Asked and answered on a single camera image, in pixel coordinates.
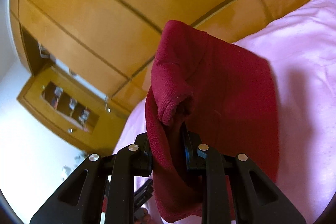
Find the dark red garment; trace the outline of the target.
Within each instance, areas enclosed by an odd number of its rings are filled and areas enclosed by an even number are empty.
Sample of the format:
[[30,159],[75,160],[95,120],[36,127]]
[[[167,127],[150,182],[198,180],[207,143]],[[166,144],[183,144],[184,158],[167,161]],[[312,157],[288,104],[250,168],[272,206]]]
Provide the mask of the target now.
[[247,154],[271,179],[279,162],[277,96],[268,61],[187,24],[166,23],[145,104],[161,217],[201,214],[197,192],[178,173],[182,124],[224,155]]

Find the pink quilted bedspread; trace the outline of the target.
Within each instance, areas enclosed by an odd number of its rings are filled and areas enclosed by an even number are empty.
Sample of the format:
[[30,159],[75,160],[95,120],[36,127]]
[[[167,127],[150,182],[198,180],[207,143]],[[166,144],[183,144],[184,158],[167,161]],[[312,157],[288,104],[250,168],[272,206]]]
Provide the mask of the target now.
[[[272,180],[307,223],[335,194],[335,0],[311,0],[263,30],[233,43],[270,65],[277,96],[279,162]],[[146,98],[131,112],[116,151],[147,132]],[[155,193],[146,223],[169,223]],[[173,223],[200,223],[190,215]]]

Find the wooden shelf with figurines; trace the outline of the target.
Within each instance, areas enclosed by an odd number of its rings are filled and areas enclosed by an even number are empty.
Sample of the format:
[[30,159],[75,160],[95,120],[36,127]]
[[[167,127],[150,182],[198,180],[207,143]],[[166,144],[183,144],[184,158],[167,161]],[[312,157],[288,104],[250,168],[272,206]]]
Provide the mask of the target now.
[[31,76],[18,101],[55,135],[86,153],[112,154],[127,111],[106,103],[55,65]]

